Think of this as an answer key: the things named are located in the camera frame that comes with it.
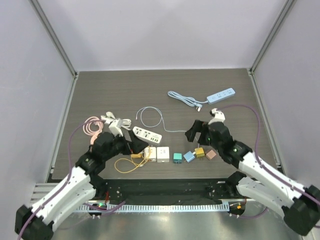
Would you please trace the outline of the pink plug adapter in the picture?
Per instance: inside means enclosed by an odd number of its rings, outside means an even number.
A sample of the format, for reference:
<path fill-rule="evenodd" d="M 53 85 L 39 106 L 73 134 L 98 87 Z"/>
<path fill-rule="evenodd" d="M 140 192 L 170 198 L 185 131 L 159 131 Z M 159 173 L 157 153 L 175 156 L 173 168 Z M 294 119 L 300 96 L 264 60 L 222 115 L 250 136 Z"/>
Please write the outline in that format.
<path fill-rule="evenodd" d="M 205 153 L 205 157 L 208 160 L 212 160 L 216 155 L 217 155 L 216 152 L 212 149 Z"/>

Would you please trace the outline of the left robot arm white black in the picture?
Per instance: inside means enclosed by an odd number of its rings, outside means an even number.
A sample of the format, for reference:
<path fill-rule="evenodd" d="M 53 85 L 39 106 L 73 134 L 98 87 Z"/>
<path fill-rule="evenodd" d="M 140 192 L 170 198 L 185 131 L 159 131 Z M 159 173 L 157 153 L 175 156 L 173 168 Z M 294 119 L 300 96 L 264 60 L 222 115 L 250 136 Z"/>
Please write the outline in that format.
<path fill-rule="evenodd" d="M 123 135 L 102 132 L 83 154 L 68 175 L 32 206 L 22 205 L 16 211 L 14 230 L 18 239 L 50 240 L 59 225 L 79 206 L 106 195 L 106 182 L 99 176 L 106 161 L 121 154 L 138 154 L 148 143 L 129 131 Z"/>

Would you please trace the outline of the yellow orange plug adapter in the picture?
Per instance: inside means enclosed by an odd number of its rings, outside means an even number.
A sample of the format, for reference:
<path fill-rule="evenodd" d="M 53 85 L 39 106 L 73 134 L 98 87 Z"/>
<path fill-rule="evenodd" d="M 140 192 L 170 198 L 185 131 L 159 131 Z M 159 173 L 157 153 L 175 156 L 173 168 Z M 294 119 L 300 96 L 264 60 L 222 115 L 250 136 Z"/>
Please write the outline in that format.
<path fill-rule="evenodd" d="M 131 154 L 130 157 L 132 159 L 141 159 L 143 158 L 143 155 L 141 153 L 137 153 L 137 154 Z"/>

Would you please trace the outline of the teal plug adapter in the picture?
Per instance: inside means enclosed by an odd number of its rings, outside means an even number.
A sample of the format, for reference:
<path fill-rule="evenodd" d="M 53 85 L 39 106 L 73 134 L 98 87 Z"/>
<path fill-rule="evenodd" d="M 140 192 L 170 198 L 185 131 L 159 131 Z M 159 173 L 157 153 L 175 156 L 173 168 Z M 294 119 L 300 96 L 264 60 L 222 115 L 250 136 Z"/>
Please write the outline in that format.
<path fill-rule="evenodd" d="M 181 164 L 183 162 L 183 156 L 181 153 L 175 152 L 173 154 L 173 163 L 174 164 Z"/>

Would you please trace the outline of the white power strip green ports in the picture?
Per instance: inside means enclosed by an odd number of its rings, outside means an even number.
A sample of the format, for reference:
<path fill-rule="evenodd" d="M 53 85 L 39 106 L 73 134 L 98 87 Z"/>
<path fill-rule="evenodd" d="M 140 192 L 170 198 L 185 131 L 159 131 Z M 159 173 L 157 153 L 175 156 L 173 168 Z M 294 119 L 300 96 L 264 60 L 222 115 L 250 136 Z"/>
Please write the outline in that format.
<path fill-rule="evenodd" d="M 147 129 L 134 126 L 133 127 L 133 133 L 141 140 L 151 144 L 151 145 L 156 145 L 159 146 L 161 141 L 162 141 L 162 135 L 149 131 Z"/>

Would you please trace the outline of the white cube socket tiger sticker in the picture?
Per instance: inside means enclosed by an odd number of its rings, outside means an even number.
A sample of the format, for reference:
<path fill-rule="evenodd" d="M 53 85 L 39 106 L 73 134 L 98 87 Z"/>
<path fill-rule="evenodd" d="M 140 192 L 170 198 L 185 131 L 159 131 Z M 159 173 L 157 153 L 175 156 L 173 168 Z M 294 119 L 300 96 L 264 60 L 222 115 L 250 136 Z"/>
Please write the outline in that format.
<path fill-rule="evenodd" d="M 143 150 L 143 157 L 148 162 L 156 162 L 157 161 L 157 148 L 154 146 L 148 146 Z"/>

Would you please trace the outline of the white cube socket plain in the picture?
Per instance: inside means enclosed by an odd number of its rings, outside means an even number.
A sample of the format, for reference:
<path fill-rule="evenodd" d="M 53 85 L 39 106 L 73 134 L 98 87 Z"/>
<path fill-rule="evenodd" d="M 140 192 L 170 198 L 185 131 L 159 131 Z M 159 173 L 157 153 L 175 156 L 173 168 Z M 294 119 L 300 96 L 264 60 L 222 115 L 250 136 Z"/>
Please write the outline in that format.
<path fill-rule="evenodd" d="M 170 148 L 168 146 L 159 146 L 156 148 L 156 161 L 158 163 L 170 162 Z"/>

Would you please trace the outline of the light blue plug adapter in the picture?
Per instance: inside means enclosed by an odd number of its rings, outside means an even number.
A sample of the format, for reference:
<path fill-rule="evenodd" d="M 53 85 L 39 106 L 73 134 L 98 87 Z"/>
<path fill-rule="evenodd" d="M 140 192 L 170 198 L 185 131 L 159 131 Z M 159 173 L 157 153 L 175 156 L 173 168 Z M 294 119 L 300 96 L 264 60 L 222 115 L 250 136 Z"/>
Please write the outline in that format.
<path fill-rule="evenodd" d="M 184 161 L 187 163 L 190 163 L 191 161 L 193 161 L 196 157 L 195 157 L 195 153 L 188 151 L 183 155 Z"/>

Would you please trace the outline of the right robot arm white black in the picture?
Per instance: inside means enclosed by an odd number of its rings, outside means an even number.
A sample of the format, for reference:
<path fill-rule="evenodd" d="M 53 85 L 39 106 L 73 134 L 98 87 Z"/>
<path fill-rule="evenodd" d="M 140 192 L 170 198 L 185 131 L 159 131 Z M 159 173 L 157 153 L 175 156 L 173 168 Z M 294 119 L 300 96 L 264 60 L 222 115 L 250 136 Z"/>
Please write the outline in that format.
<path fill-rule="evenodd" d="M 256 200 L 281 216 L 295 233 L 307 236 L 320 220 L 320 190 L 304 186 L 263 161 L 256 152 L 241 141 L 234 140 L 223 122 L 195 120 L 185 136 L 193 142 L 210 146 L 224 162 L 238 171 L 225 185 L 231 198 L 239 195 Z"/>

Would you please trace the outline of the light blue power strip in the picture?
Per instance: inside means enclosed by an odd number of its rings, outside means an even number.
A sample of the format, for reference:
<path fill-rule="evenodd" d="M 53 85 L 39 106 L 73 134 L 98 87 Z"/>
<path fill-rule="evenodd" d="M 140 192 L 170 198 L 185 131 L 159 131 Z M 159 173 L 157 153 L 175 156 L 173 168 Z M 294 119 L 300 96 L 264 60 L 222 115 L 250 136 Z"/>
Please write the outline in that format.
<path fill-rule="evenodd" d="M 206 97 L 208 104 L 215 104 L 217 102 L 220 102 L 222 100 L 225 100 L 227 98 L 230 98 L 236 94 L 235 90 L 233 88 L 228 88 L 225 90 L 222 90 L 220 92 L 217 92 L 215 94 L 209 95 Z"/>

